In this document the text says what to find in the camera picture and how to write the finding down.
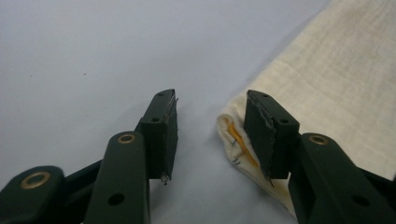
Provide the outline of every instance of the screw hole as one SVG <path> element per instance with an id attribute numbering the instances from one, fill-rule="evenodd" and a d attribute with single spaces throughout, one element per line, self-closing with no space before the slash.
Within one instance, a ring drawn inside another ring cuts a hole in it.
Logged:
<path id="1" fill-rule="evenodd" d="M 42 186 L 50 179 L 50 173 L 45 171 L 35 172 L 28 175 L 21 182 L 22 189 L 35 189 Z"/>
<path id="2" fill-rule="evenodd" d="M 136 136 L 134 136 L 133 134 L 127 133 L 127 134 L 123 134 L 122 136 L 120 136 L 117 140 L 121 144 L 128 144 L 128 143 L 132 143 L 135 138 L 136 138 Z"/>
<path id="3" fill-rule="evenodd" d="M 322 137 L 320 135 L 310 135 L 309 140 L 318 145 L 327 145 L 329 144 L 329 140 L 327 138 Z"/>
<path id="4" fill-rule="evenodd" d="M 365 199 L 364 197 L 361 197 L 359 195 L 353 195 L 352 200 L 353 200 L 353 202 L 355 202 L 363 207 L 367 207 L 370 205 L 370 202 L 367 199 Z"/>
<path id="5" fill-rule="evenodd" d="M 115 206 L 115 205 L 119 205 L 120 203 L 122 203 L 125 199 L 125 196 L 121 193 L 116 193 L 111 195 L 110 198 L 108 198 L 108 204 Z"/>
<path id="6" fill-rule="evenodd" d="M 121 141 L 124 141 L 124 142 L 131 141 L 131 140 L 132 140 L 132 136 L 130 136 L 130 135 L 121 137 Z"/>

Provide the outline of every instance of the folded towel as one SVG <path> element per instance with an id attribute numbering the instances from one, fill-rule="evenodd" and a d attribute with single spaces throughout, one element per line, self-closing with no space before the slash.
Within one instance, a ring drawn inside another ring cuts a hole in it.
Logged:
<path id="1" fill-rule="evenodd" d="M 300 133 L 334 139 L 353 162 L 396 172 L 396 1 L 333 0 L 246 90 L 272 95 Z M 218 117 L 228 159 L 294 214 L 288 180 L 262 175 L 243 129 L 247 92 Z"/>

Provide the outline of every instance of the cream fabric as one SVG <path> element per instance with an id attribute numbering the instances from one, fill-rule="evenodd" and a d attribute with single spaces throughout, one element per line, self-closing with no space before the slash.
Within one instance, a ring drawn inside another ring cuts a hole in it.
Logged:
<path id="1" fill-rule="evenodd" d="M 272 95 L 301 124 L 300 133 L 334 139 L 359 167 L 396 172 L 396 1 L 333 0 L 246 88 Z M 246 94 L 218 117 L 228 159 L 294 214 L 287 180 L 273 188 L 229 133 L 243 130 Z"/>

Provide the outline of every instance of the white cloth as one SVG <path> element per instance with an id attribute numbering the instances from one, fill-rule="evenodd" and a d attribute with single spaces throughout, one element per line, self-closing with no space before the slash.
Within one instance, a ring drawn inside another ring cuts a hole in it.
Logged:
<path id="1" fill-rule="evenodd" d="M 396 1 L 333 0 L 246 88 L 272 95 L 300 133 L 334 139 L 355 164 L 392 179 L 396 172 Z M 218 117 L 228 159 L 294 214 L 287 180 L 265 181 L 243 129 L 247 92 Z M 242 149 L 234 126 L 247 149 Z"/>

